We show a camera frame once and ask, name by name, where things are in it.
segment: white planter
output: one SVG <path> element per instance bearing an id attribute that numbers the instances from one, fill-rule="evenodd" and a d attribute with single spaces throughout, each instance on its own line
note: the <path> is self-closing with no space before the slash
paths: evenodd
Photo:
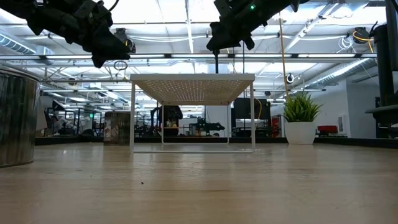
<path id="1" fill-rule="evenodd" d="M 314 122 L 285 123 L 285 134 L 289 144 L 312 144 L 315 131 Z"/>

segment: wooden floor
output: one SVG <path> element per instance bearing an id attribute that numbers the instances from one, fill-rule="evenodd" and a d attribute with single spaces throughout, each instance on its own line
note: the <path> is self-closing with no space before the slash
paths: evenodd
<path id="1" fill-rule="evenodd" d="M 0 169 L 0 223 L 398 223 L 398 150 L 258 148 L 131 154 L 90 143 L 37 147 L 33 164 Z"/>

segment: white table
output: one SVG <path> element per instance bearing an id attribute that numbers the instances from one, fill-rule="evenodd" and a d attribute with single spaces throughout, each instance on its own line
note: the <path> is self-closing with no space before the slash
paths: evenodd
<path id="1" fill-rule="evenodd" d="M 256 148 L 254 121 L 254 74 L 133 74 L 131 75 L 130 149 L 134 153 L 252 153 Z M 231 103 L 250 86 L 251 151 L 135 151 L 134 124 L 136 85 L 164 106 L 206 105 L 226 106 L 229 124 Z M 164 143 L 162 125 L 162 144 Z"/>

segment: green plant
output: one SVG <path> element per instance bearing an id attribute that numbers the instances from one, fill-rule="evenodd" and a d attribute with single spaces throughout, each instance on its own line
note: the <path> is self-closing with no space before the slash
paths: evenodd
<path id="1" fill-rule="evenodd" d="M 287 122 L 312 122 L 319 115 L 320 107 L 303 92 L 287 98 L 283 116 Z"/>

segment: potted plant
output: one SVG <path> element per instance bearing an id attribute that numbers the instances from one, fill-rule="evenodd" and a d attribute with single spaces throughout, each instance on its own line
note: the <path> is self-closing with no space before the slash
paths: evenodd
<path id="1" fill-rule="evenodd" d="M 306 93 L 287 98 L 284 108 L 285 134 L 289 144 L 312 144 L 316 126 L 313 122 L 319 115 L 321 105 L 311 100 Z"/>

